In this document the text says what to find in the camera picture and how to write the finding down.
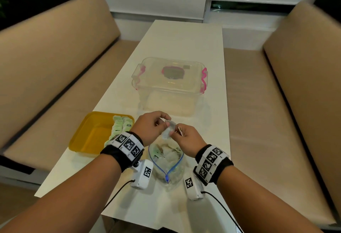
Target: container lid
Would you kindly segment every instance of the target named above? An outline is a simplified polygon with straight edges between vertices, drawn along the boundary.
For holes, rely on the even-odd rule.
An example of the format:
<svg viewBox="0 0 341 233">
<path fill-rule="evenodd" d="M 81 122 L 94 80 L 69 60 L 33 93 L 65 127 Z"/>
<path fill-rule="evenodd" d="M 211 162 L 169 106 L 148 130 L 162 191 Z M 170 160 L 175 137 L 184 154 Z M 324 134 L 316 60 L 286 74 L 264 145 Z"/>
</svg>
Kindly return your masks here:
<svg viewBox="0 0 341 233">
<path fill-rule="evenodd" d="M 207 69 L 202 63 L 148 57 L 134 71 L 132 85 L 184 93 L 204 93 Z"/>
</svg>

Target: black cable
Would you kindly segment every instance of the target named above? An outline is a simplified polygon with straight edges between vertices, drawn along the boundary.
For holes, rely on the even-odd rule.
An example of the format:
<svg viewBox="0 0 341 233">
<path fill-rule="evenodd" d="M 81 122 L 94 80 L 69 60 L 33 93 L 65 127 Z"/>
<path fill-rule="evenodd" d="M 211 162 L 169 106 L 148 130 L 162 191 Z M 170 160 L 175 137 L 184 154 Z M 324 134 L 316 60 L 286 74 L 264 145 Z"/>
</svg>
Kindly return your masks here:
<svg viewBox="0 0 341 233">
<path fill-rule="evenodd" d="M 109 204 L 111 203 L 111 201 L 116 197 L 116 195 L 122 190 L 123 187 L 125 187 L 127 184 L 132 183 L 132 182 L 135 182 L 135 180 L 130 180 L 130 181 L 126 182 L 124 185 L 122 185 L 122 187 L 117 191 L 117 193 L 115 193 L 115 195 L 111 198 L 111 200 L 107 203 L 107 205 L 104 206 L 104 208 L 103 208 L 102 211 L 104 211 L 105 208 L 108 207 L 108 205 L 109 205 Z"/>
<path fill-rule="evenodd" d="M 230 215 L 230 213 L 227 211 L 227 209 L 225 209 L 224 205 L 217 199 L 215 198 L 211 193 L 209 192 L 205 192 L 205 191 L 201 191 L 201 193 L 207 193 L 209 194 L 210 196 L 212 196 L 220 205 L 221 207 L 224 208 L 224 210 L 228 213 L 228 215 L 230 216 L 230 218 L 232 219 L 232 221 L 236 224 L 237 228 L 239 228 L 239 230 L 241 231 L 241 233 L 244 233 L 244 231 L 241 230 L 241 228 L 239 227 L 239 225 L 237 224 L 237 222 L 232 218 L 232 216 Z"/>
</svg>

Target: hand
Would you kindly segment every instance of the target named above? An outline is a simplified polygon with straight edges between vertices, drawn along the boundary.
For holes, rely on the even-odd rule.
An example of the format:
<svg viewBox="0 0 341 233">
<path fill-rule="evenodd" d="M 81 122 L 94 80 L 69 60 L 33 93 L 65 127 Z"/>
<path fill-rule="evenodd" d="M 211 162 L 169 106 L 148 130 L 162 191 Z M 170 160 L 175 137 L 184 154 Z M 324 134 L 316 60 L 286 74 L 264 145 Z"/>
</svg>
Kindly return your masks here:
<svg viewBox="0 0 341 233">
<path fill-rule="evenodd" d="M 183 136 L 177 133 L 179 127 L 181 127 Z M 179 144 L 183 153 L 192 158 L 195 158 L 198 151 L 207 145 L 193 126 L 182 123 L 177 124 L 175 132 L 170 132 L 169 135 L 177 142 L 177 144 Z"/>
<path fill-rule="evenodd" d="M 149 146 L 169 126 L 169 122 L 164 122 L 161 118 L 172 119 L 168 114 L 161 111 L 140 115 L 130 132 L 136 133 L 145 147 Z"/>
</svg>

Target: wristband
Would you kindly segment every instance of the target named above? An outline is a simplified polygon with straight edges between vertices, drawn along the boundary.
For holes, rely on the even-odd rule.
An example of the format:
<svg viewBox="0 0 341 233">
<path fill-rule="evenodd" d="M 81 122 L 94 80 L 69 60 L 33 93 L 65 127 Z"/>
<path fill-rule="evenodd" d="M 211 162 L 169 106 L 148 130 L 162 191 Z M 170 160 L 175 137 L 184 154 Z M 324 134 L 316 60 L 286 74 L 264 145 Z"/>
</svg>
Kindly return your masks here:
<svg viewBox="0 0 341 233">
<path fill-rule="evenodd" d="M 217 146 L 206 145 L 195 156 L 198 166 L 194 174 L 206 186 L 208 183 L 217 182 L 221 172 L 227 166 L 233 166 L 229 156 Z"/>
<path fill-rule="evenodd" d="M 101 154 L 113 156 L 123 172 L 140 160 L 143 150 L 143 142 L 136 133 L 122 132 L 108 142 Z"/>
</svg>

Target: clear plastic bag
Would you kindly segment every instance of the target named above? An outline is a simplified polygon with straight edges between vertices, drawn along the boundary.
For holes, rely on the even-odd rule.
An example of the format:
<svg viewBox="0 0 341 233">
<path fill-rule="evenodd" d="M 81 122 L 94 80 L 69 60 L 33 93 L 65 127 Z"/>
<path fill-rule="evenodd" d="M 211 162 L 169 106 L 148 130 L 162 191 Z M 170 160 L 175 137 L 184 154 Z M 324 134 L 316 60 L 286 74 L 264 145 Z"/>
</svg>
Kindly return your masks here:
<svg viewBox="0 0 341 233">
<path fill-rule="evenodd" d="M 148 159 L 154 163 L 156 177 L 168 184 L 178 183 L 185 172 L 186 160 L 179 145 L 172 139 L 159 136 L 148 147 Z"/>
</svg>

